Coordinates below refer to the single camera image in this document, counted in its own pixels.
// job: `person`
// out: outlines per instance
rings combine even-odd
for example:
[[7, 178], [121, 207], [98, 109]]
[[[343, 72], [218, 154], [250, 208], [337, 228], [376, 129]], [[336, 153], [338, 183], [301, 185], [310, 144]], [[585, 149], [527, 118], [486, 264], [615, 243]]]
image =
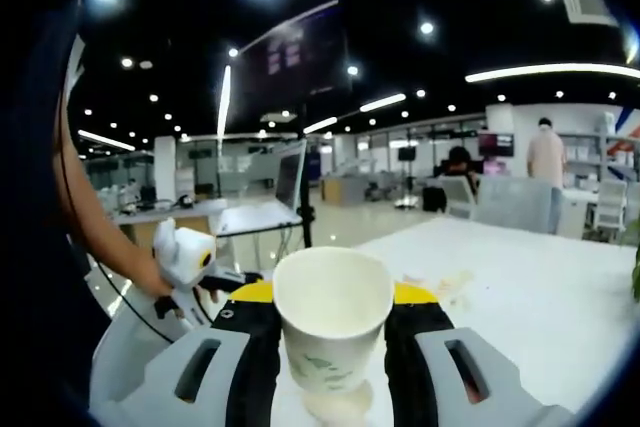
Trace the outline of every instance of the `person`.
[[91, 362], [109, 318], [69, 236], [149, 296], [171, 293], [151, 253], [105, 215], [71, 138], [63, 92], [79, 11], [79, 0], [24, 0], [8, 19], [13, 35], [4, 37], [11, 66], [0, 86], [4, 376], [7, 404], [24, 425], [96, 425], [87, 414]]
[[462, 146], [449, 150], [449, 160], [444, 175], [448, 177], [464, 176], [474, 197], [478, 196], [478, 178], [471, 168], [471, 154]]
[[551, 211], [549, 213], [549, 233], [555, 234], [560, 222], [562, 207], [562, 179], [566, 165], [564, 144], [553, 131], [553, 124], [543, 117], [538, 122], [538, 133], [529, 143], [527, 153], [527, 173], [529, 177], [551, 184]]

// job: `air vent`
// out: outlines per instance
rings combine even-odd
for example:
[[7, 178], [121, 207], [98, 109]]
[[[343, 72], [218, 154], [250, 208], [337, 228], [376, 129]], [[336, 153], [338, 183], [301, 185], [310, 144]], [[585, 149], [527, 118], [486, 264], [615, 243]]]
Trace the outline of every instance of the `air vent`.
[[572, 24], [602, 24], [618, 27], [604, 0], [563, 0]]

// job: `person's arm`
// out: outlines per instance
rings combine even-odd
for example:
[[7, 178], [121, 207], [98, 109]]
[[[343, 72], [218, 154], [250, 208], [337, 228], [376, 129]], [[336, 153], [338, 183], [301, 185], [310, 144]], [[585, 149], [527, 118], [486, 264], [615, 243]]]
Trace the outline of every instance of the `person's arm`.
[[96, 260], [127, 277], [147, 294], [153, 297], [169, 295], [171, 286], [160, 276], [151, 253], [136, 246], [107, 218], [71, 140], [66, 105], [59, 104], [60, 108], [62, 126], [59, 126], [58, 112], [53, 167], [58, 197], [72, 226], [72, 235], [87, 244], [87, 249]]

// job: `office chair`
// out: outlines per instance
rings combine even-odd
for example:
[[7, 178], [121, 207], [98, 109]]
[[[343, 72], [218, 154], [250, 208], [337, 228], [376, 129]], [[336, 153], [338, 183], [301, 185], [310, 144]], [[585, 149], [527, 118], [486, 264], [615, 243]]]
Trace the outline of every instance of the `office chair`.
[[444, 213], [460, 219], [473, 220], [476, 212], [476, 199], [466, 177], [440, 177], [438, 179], [447, 198]]

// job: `cup rim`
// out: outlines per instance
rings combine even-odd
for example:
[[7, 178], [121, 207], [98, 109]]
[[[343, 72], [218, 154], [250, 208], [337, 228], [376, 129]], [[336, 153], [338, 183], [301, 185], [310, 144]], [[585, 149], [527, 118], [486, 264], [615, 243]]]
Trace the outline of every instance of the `cup rim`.
[[[348, 334], [348, 335], [325, 335], [325, 334], [318, 334], [315, 332], [309, 332], [307, 329], [303, 329], [301, 328], [299, 325], [296, 325], [295, 322], [292, 322], [291, 320], [289, 320], [288, 318], [286, 318], [283, 314], [282, 311], [280, 310], [280, 307], [278, 306], [278, 289], [277, 289], [277, 279], [279, 277], [279, 275], [282, 275], [282, 269], [279, 269], [278, 266], [280, 265], [280, 263], [282, 263], [285, 259], [289, 259], [290, 257], [296, 256], [296, 255], [303, 255], [304, 253], [310, 251], [311, 249], [323, 249], [323, 250], [332, 250], [334, 252], [348, 252], [349, 254], [355, 254], [361, 257], [366, 257], [370, 260], [374, 260], [377, 263], [381, 264], [382, 268], [384, 269], [384, 271], [386, 272], [387, 276], [389, 277], [389, 294], [390, 294], [390, 298], [391, 298], [391, 302], [389, 302], [389, 305], [386, 309], [385, 312], [385, 317], [384, 320], [381, 322], [381, 324], [376, 323], [375, 325], [367, 325], [366, 327], [363, 327], [360, 330], [355, 331], [354, 333]], [[273, 283], [273, 303], [276, 306], [276, 309], [278, 311], [278, 313], [280, 314], [280, 317], [282, 317], [283, 321], [286, 321], [288, 324], [290, 324], [291, 326], [293, 326], [295, 329], [299, 330], [302, 333], [305, 333], [307, 335], [311, 335], [311, 336], [315, 336], [315, 337], [319, 337], [325, 340], [347, 340], [347, 339], [353, 339], [356, 337], [361, 337], [363, 335], [366, 335], [372, 331], [374, 331], [375, 329], [377, 329], [378, 327], [380, 327], [380, 325], [383, 325], [387, 318], [389, 317], [389, 314], [391, 313], [391, 310], [393, 309], [393, 305], [395, 303], [395, 282], [393, 280], [393, 277], [391, 276], [391, 274], [389, 273], [389, 271], [386, 269], [384, 262], [382, 262], [380, 259], [369, 255], [369, 254], [365, 254], [362, 252], [359, 252], [355, 249], [349, 249], [347, 247], [333, 247], [333, 246], [320, 246], [320, 247], [310, 247], [308, 249], [304, 249], [304, 250], [299, 250], [297, 252], [294, 252], [291, 255], [288, 255], [287, 257], [285, 257], [285, 259], [282, 259], [278, 265], [276, 265], [276, 268], [273, 272], [273, 279], [272, 279], [272, 283]]]

